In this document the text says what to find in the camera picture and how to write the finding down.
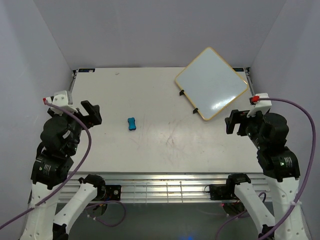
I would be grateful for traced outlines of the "blue bone shaped eraser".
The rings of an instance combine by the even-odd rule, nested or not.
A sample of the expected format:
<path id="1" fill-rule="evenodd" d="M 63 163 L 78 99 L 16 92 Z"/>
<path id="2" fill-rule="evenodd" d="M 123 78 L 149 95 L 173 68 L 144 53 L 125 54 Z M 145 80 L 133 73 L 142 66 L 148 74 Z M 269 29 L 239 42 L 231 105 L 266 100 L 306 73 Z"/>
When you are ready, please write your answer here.
<path id="1" fill-rule="evenodd" d="M 128 130 L 129 131 L 135 131 L 137 129 L 136 127 L 136 120 L 134 117 L 130 117 L 127 119 L 128 122 Z"/>

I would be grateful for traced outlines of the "yellow framed whiteboard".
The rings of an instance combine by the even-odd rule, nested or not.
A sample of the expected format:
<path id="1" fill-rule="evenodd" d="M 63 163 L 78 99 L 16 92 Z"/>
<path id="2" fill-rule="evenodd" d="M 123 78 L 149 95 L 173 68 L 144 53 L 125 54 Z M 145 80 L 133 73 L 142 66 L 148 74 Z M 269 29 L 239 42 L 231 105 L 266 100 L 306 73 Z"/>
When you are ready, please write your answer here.
<path id="1" fill-rule="evenodd" d="M 205 121 L 214 118 L 249 89 L 246 80 L 212 47 L 205 48 L 174 82 Z"/>

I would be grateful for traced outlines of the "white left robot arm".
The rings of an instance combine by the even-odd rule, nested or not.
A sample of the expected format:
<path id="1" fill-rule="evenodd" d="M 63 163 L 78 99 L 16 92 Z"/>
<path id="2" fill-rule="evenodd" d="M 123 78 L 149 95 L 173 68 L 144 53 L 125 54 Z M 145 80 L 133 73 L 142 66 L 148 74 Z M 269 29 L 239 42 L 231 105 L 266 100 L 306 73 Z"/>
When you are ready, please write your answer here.
<path id="1" fill-rule="evenodd" d="M 82 131 L 102 124 L 99 105 L 81 102 L 87 115 L 67 106 L 48 109 L 50 119 L 43 125 L 31 172 L 30 208 L 22 240 L 66 240 L 72 225 L 92 200 L 106 195 L 101 176 L 80 178 L 80 187 L 71 200 L 56 212 L 60 192 L 71 178 L 72 156 L 76 154 Z"/>

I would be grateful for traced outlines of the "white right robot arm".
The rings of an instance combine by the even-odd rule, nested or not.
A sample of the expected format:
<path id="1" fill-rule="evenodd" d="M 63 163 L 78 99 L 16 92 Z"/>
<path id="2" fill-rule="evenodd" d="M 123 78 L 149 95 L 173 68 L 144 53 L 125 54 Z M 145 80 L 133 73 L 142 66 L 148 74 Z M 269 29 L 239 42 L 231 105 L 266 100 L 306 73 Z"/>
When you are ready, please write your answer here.
<path id="1" fill-rule="evenodd" d="M 244 173 L 228 176 L 226 194 L 239 199 L 251 216 L 258 236 L 272 240 L 306 240 L 302 209 L 294 201 L 298 195 L 300 168 L 296 155 L 286 146 L 287 120 L 277 113 L 232 110 L 225 118 L 226 133 L 247 136 L 257 148 L 257 160 L 269 187 L 273 213 L 256 194 L 250 178 Z"/>

